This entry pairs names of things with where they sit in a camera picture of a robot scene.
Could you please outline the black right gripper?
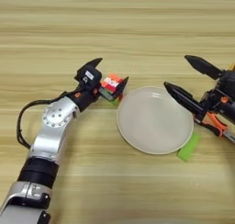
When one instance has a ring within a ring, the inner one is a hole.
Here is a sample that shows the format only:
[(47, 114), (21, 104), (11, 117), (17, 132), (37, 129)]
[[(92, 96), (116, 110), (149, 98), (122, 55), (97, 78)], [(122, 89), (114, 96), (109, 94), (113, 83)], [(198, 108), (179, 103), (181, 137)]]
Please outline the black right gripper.
[[(223, 74), (223, 71), (194, 55), (185, 55), (185, 59), (198, 72), (217, 80)], [(166, 91), (181, 106), (197, 115), (197, 119), (202, 121), (206, 113), (220, 114), (228, 121), (235, 123), (235, 90), (221, 91), (213, 89), (206, 91), (198, 103), (191, 94), (182, 87), (168, 82), (163, 83)]]

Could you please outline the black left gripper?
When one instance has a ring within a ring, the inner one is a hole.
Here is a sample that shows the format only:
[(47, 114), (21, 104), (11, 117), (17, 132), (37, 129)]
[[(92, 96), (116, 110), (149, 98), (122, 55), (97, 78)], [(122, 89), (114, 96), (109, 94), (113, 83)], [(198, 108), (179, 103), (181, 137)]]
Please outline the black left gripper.
[[(86, 63), (84, 67), (95, 69), (101, 61), (102, 58), (93, 59)], [(67, 96), (78, 106), (79, 110), (83, 112), (91, 104), (96, 102), (100, 95), (106, 100), (116, 100), (122, 95), (128, 80), (128, 77), (121, 79), (117, 76), (108, 76), (104, 79), (103, 83), (101, 83), (100, 87), (88, 88), (78, 86), (74, 91), (68, 93)]]

